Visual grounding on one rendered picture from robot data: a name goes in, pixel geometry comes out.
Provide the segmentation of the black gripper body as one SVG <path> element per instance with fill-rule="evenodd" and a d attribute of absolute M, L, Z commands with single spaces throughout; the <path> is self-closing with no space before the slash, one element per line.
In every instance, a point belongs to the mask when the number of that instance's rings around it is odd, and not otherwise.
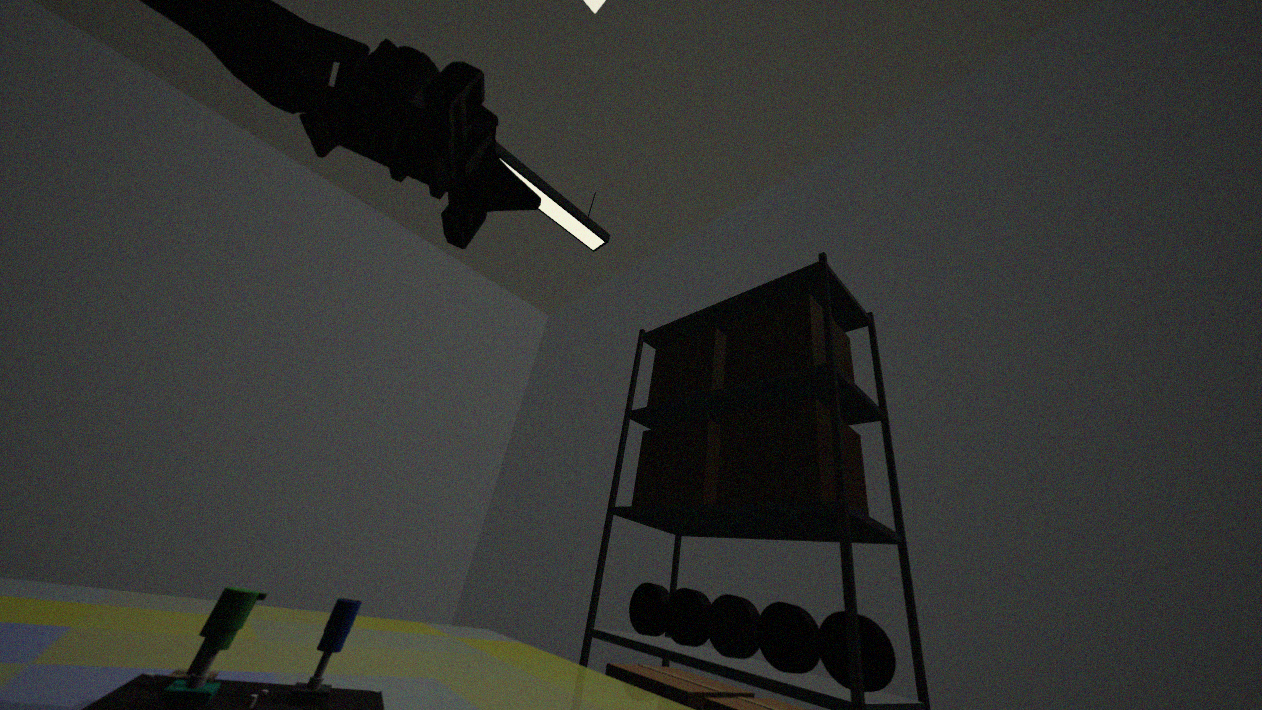
<path fill-rule="evenodd" d="M 475 143 L 483 135 L 467 124 L 466 103 L 485 101 L 485 72 L 464 61 L 453 62 L 422 90 L 423 110 L 389 108 L 375 134 L 375 153 L 396 182 L 411 177 L 429 185 L 430 195 L 440 201 L 448 192 L 449 204 L 440 213 L 447 243 L 466 248 L 487 212 L 464 218 L 459 166 Z"/>

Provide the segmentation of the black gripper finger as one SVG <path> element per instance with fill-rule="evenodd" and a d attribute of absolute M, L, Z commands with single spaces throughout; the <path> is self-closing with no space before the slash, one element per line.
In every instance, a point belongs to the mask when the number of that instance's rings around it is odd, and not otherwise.
<path fill-rule="evenodd" d="M 539 206 L 541 206 L 541 203 Z M 539 206 L 538 207 L 522 206 L 514 203 L 511 201 L 504 201 L 473 190 L 468 190 L 462 199 L 464 218 L 471 218 L 471 216 L 475 213 L 482 213 L 490 211 L 538 211 Z"/>
<path fill-rule="evenodd" d="M 488 130 L 461 161 L 461 188 L 522 206 L 538 207 L 541 197 L 497 156 Z"/>

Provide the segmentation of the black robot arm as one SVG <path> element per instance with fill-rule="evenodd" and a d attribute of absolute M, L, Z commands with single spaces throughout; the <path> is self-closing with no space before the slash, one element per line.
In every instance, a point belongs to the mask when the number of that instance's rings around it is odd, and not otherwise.
<path fill-rule="evenodd" d="M 369 55 L 369 45 L 316 26 L 273 0 L 140 1 L 208 45 L 268 103 L 302 113 L 318 156 L 341 145 L 379 161 L 375 134 L 389 108 L 416 105 L 427 120 L 422 90 L 440 72 L 410 47 L 385 39 Z M 339 69 L 331 87 L 333 62 Z"/>

